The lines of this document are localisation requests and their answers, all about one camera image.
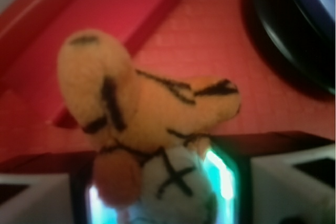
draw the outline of plush toy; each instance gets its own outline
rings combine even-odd
[[[98,151],[93,180],[99,196],[117,209],[141,198],[143,167],[157,152],[184,146],[202,157],[207,130],[240,106],[227,79],[173,80],[137,69],[115,38],[97,30],[64,42],[58,79],[67,108]]]
[[[184,146],[159,149],[143,166],[139,200],[128,209],[130,223],[215,223],[216,195],[202,162]]]

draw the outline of yellow plush toy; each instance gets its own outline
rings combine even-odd
[[[175,80],[136,69],[127,50],[97,30],[64,42],[58,78],[67,108],[99,152],[93,167],[99,195],[116,208],[139,198],[142,165],[158,150],[187,146],[202,156],[205,132],[240,106],[230,81]]]

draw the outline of teal light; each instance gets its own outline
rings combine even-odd
[[[90,216],[88,219],[90,224],[118,224],[116,210],[104,205],[98,197],[95,186],[91,186],[89,189],[89,199]]]
[[[233,180],[234,177],[232,175],[232,171],[227,168],[224,164],[223,160],[221,160],[213,151],[208,151],[206,154],[206,158],[209,159],[219,170],[220,175],[220,194],[226,200],[231,200],[234,197],[234,189],[233,189]]]
[[[212,150],[206,153],[204,168],[217,196],[218,215],[216,223],[234,224],[236,214],[236,181],[233,171]]]

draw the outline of plush ear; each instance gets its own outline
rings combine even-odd
[[[93,166],[93,183],[103,202],[114,208],[134,203],[141,190],[141,167],[124,150],[99,154]]]

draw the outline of white plush ball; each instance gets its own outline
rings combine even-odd
[[[132,224],[213,224],[217,201],[195,152],[162,149],[143,167],[140,200],[130,207]]]

